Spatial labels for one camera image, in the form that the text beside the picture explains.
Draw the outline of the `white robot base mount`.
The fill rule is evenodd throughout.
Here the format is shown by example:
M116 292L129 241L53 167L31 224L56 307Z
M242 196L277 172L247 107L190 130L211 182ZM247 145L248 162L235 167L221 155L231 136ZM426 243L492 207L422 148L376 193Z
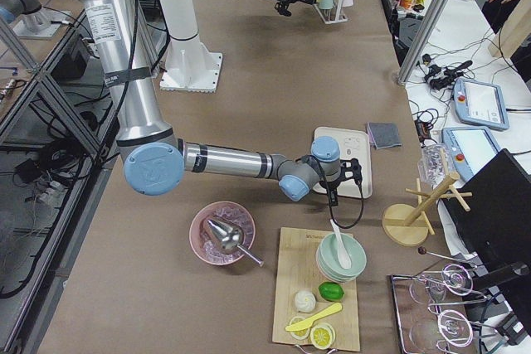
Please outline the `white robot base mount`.
M222 67L222 54L202 43L192 0L159 0L170 42L161 79L163 90L213 93Z

